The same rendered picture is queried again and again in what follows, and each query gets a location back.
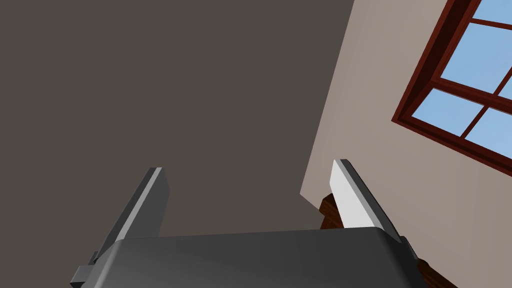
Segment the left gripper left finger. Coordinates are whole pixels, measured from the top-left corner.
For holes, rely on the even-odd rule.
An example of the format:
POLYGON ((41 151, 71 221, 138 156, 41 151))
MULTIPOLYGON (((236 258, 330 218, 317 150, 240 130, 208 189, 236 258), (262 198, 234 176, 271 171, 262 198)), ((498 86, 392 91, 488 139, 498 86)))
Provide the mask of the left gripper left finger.
POLYGON ((151 167, 107 234, 95 260, 117 241, 158 237, 170 195, 162 167, 151 167))

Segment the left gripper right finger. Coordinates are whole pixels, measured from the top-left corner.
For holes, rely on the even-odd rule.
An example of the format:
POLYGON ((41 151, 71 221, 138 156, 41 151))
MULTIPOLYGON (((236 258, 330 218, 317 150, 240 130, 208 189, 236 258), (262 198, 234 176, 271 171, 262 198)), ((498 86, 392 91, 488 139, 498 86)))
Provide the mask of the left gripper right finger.
POLYGON ((345 228, 376 227, 401 242, 399 232, 350 161, 332 162, 329 185, 345 228))

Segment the brown wooden furniture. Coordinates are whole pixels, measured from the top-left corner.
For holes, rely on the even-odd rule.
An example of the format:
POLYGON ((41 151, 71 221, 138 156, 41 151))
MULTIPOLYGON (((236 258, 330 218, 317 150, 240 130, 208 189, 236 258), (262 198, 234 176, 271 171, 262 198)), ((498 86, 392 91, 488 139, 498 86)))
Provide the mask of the brown wooden furniture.
MULTIPOLYGON (((320 227, 321 230, 341 229, 344 227, 333 193, 330 193, 323 198, 319 207, 319 212, 324 216, 320 227)), ((433 269, 425 260, 418 258, 411 245, 409 245, 409 249, 416 259, 417 268, 422 274, 428 288, 458 288, 438 271, 433 269)))

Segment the red-brown framed window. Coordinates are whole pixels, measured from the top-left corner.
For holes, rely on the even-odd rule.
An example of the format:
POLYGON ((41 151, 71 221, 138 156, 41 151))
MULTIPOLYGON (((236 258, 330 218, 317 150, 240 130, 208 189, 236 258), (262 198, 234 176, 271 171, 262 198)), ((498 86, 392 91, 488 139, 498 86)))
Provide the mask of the red-brown framed window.
POLYGON ((447 0, 392 121, 512 176, 512 0, 447 0))

